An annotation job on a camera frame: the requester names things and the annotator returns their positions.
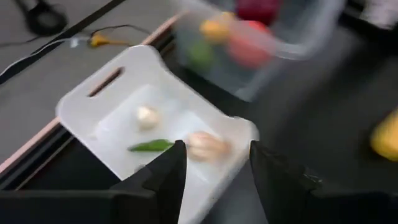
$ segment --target cutting board handle hole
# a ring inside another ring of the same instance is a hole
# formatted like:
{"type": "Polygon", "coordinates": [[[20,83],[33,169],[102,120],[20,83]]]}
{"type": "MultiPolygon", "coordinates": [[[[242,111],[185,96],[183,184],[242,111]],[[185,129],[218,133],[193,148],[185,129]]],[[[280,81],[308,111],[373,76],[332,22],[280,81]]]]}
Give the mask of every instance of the cutting board handle hole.
{"type": "Polygon", "coordinates": [[[93,91],[90,92],[88,97],[94,97],[103,91],[109,84],[115,81],[124,73],[124,67],[117,68],[110,76],[108,76],[105,81],[101,82],[93,91]]]}

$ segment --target white cable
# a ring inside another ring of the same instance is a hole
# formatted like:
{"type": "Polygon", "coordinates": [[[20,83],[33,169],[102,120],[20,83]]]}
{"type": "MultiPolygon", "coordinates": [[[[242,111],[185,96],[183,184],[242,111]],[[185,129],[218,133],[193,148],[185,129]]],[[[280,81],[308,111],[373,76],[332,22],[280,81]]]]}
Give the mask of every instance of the white cable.
{"type": "Polygon", "coordinates": [[[5,68],[5,69],[1,72],[0,77],[1,77],[2,75],[4,75],[5,72],[8,71],[8,70],[9,70],[11,67],[13,67],[14,65],[18,64],[19,62],[21,62],[21,61],[23,61],[23,60],[25,60],[25,59],[28,59],[28,58],[30,58],[30,57],[33,57],[33,56],[35,56],[35,55],[41,53],[44,49],[46,49],[47,47],[50,47],[50,46],[53,45],[53,44],[57,44],[57,43],[60,43],[60,42],[65,42],[65,41],[68,41],[68,40],[74,40],[74,41],[84,40],[84,41],[87,41],[87,40],[89,40],[89,39],[90,39],[89,37],[71,37],[71,38],[64,38],[64,39],[59,39],[59,40],[56,40],[56,41],[54,41],[54,42],[51,42],[51,43],[49,43],[49,44],[43,46],[40,50],[36,51],[35,53],[32,53],[32,54],[30,54],[30,55],[28,55],[28,56],[25,56],[25,57],[22,57],[22,58],[16,60],[15,62],[12,62],[10,65],[7,66],[7,68],[5,68]]]}

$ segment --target plastic container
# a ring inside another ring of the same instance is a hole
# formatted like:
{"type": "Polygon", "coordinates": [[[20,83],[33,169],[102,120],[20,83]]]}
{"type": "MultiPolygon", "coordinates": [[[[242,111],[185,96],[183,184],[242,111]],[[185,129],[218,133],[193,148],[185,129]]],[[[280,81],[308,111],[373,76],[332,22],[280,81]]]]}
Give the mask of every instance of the plastic container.
{"type": "Polygon", "coordinates": [[[260,67],[247,68],[228,55],[226,44],[209,44],[200,31],[205,20],[219,22],[223,11],[234,12],[234,1],[172,1],[176,12],[182,14],[175,24],[179,62],[244,101],[252,101],[256,93],[281,73],[287,63],[309,58],[322,47],[345,5],[344,0],[281,0],[278,16],[269,27],[272,35],[244,26],[237,19],[222,20],[228,26],[230,36],[243,35],[251,45],[270,54],[270,59],[260,67]],[[211,65],[200,68],[192,65],[192,52],[198,52],[193,46],[197,43],[208,43],[210,46],[211,50],[200,56],[211,55],[211,65]]]}
{"type": "Polygon", "coordinates": [[[58,103],[60,122],[115,175],[124,180],[161,152],[130,152],[129,146],[153,139],[186,139],[195,131],[227,139],[228,157],[215,163],[188,158],[179,223],[198,223],[249,157],[255,125],[223,114],[164,65],[150,46],[126,49],[58,103]],[[140,131],[137,108],[155,108],[162,121],[140,131]]]}

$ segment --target green chili pepper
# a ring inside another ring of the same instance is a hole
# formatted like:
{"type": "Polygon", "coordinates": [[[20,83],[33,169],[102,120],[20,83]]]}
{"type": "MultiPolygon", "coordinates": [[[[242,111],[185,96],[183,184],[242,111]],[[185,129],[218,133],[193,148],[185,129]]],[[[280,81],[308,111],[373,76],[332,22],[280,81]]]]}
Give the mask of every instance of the green chili pepper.
{"type": "Polygon", "coordinates": [[[173,144],[166,139],[157,139],[131,146],[128,150],[132,152],[157,152],[164,151],[173,146],[173,144]]]}

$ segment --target white cutting board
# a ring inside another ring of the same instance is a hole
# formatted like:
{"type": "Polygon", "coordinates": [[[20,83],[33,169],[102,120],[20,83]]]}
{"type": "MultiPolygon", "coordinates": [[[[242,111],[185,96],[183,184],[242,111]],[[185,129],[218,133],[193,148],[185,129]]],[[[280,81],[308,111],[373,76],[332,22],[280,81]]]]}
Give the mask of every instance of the white cutting board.
{"type": "Polygon", "coordinates": [[[153,139],[186,139],[206,131],[230,141],[231,154],[219,162],[187,161],[187,181],[179,223],[198,223],[248,159],[251,140],[258,139],[252,122],[231,118],[179,80],[153,47],[130,47],[67,93],[57,116],[115,175],[124,180],[161,152],[130,152],[129,146],[153,139]],[[111,74],[123,72],[89,97],[111,74]],[[137,125],[139,106],[155,108],[162,119],[151,131],[137,125]]]}

